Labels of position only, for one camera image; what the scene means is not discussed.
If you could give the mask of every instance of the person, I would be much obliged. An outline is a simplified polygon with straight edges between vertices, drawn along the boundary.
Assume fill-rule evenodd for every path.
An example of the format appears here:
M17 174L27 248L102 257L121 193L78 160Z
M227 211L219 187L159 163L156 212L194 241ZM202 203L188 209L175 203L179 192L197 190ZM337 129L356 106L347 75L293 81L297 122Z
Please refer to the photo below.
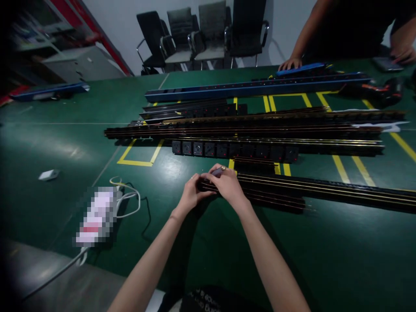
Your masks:
M203 173L201 176L196 173L187 181L178 205L172 211L156 239L127 277L109 307L109 312L146 310L186 215L202 199L215 194L211 191L200 192L197 189L197 182L200 178L210 180L240 218L257 271L273 311L310 311L290 268L257 218L250 201L244 195L235 171L226 168L219 178L211 174L220 167L220 164L216 164L208 173ZM211 304L208 306L197 300L198 304L192 305L192 310L184 307L184 299L182 299L180 311L225 312L226 306L231 306L233 311L239 311L240 309L235 309L236 305L230 303L232 299L236 299L236 296L222 301L217 298L208 298L208 302ZM246 310L250 310L248 306L244 305Z
M390 50L381 45L388 26ZM317 0L290 58L279 70L306 61L389 56L394 62L416 61L416 1Z

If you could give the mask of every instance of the hand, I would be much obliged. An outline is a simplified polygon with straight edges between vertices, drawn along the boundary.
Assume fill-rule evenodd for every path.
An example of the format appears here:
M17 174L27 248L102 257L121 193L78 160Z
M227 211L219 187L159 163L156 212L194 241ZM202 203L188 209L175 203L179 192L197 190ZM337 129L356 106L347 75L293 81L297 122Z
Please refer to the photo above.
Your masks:
M220 164L214 165L208 173L202 173L201 177L214 183L222 197L224 197L234 209L238 209L239 206L246 203L248 199L244 195L233 169L227 168L219 178L211 174L214 170L220 168L221 166L222 165Z
M216 194L216 192L200 192L196 184L199 180L199 174L194 174L188 182L185 183L181 200L179 201L177 209L183 212L185 215L188 214L203 198Z
M279 66L278 71L291 69L292 68L292 65L296 69L298 69L299 67L302 66L302 59L301 58L297 58L297 57L290 57L286 62L282 63Z
M393 63L409 64L416 61L416 51L411 45L408 47L395 48L391 50L391 56L395 58Z

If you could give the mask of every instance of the forearm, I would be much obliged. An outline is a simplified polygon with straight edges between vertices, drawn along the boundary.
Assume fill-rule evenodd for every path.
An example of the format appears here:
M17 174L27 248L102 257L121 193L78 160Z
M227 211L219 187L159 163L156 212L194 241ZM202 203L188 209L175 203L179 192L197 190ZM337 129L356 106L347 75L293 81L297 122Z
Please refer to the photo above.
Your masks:
M390 46L392 49L411 46L416 39L416 17L410 19L406 24L390 36Z
M293 48L290 58L301 58L305 52L306 46L318 28L322 18L328 10L328 6L332 0L318 0L314 5L311 15L306 21Z
M290 268L262 226L250 202L238 216L254 262L274 311L309 311L305 297Z
M173 210L165 226L124 282L109 312L146 310L184 219L183 213L178 212L178 209Z

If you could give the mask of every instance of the white cable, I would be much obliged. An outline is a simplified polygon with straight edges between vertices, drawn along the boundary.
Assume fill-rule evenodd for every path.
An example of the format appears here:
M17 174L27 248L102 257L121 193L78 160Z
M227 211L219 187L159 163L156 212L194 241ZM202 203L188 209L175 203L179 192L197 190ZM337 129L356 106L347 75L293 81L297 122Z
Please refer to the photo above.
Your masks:
M33 296L34 294L36 294L38 291L42 290L43 288L45 288L46 286L48 286L53 280L55 280L58 276L60 276L62 273L64 273L67 269L69 269L79 258L81 258L81 256L83 254L87 254L89 247L83 247L81 248L81 252L74 258L72 259L66 266L64 266L62 269L60 269L57 273L55 273L54 276L52 276L49 280L47 280L46 282L44 282L42 285L36 287L34 290L32 290L31 292L29 292L29 294L27 294L22 301L25 301L26 299L28 299L29 297Z
M110 179L110 183L111 183L112 185L117 185L117 186L121 186L121 187L125 187L125 188L128 188L128 189L133 190L133 192L126 193L126 194L124 194L121 198L119 198L119 199L117 200L117 207L116 207L117 211L118 211L118 208L119 208L119 207L120 207L120 205L121 205L121 202L122 202L124 199L127 199L127 198L132 198L132 197L135 197L135 196L137 195L137 199L138 199L138 202L139 202L138 207L137 207L137 209L136 209L135 211L133 211L133 212L131 212L131 213L128 213L128 214L125 214L125 215L123 215L123 216L116 216L116 218L117 218L117 219L121 219L121 218L125 218L125 217L127 217L127 216L129 216L129 215L135 214L136 212L138 212L138 211L140 210L140 193L139 193L139 191L137 191L135 188L132 188L131 186L128 186L128 185L126 185L126 184L122 183L121 178L120 178L120 182L113 182L113 179L115 179L115 178L119 178L119 177L118 177L118 176L115 176L115 177L112 177L112 178Z

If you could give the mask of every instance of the power cord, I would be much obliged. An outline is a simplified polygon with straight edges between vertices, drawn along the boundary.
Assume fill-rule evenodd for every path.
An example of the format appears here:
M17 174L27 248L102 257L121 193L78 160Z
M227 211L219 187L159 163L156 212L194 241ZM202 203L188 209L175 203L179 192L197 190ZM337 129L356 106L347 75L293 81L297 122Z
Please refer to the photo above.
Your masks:
M117 191L120 190L120 188L128 188L133 190L133 192L129 192L124 194L123 196L121 196L119 199L117 199L117 204L116 204L116 210L118 212L118 209L120 208L121 202L124 199L128 199L128 198L132 198L132 197L136 197L138 199L138 207L135 211L122 215L122 216L117 216L117 219L121 219L121 218L125 218L128 217L132 214L135 214L136 212L138 212L140 210L140 193L139 191L137 191L135 188L128 186L127 184L122 183L122 180L120 178L119 182L113 182L113 179L119 178L118 176L112 177L110 179L110 184L117 186ZM35 288L34 290L32 290L29 294L27 294L23 299L22 302L27 300L28 298L30 298L31 296L33 296L34 294L36 294L38 291L42 290L43 288L45 288L46 286L48 286L52 281L54 281L57 277L59 277L62 273L64 273L67 269L69 269L72 265L74 265L74 263L76 262L77 265L80 267L81 265L83 265L85 263L85 261L87 260L87 252L90 249L90 247L82 247L80 253L74 258L72 259L66 266L64 266L62 269L60 269L54 276L52 276L49 280L47 280L46 282L44 282L42 285L38 286L37 288Z

